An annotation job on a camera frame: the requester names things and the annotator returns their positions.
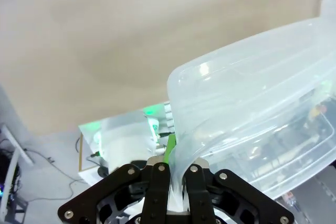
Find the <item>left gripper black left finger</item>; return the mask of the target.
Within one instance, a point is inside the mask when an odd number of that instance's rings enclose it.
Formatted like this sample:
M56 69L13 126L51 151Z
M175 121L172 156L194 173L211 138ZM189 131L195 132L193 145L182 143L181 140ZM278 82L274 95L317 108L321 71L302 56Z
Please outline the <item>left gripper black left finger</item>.
M140 168L125 164L59 207L63 223L119 223L124 211L143 201L133 223L165 223L170 190L169 155L176 146L170 134L164 155L149 158Z

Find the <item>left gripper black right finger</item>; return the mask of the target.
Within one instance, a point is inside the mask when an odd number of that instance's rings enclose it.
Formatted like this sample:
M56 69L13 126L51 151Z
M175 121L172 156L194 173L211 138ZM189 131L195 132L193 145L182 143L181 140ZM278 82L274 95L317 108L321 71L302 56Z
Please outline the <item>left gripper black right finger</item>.
M228 169L212 173L198 158L184 173L185 194L192 223L294 223L294 215Z

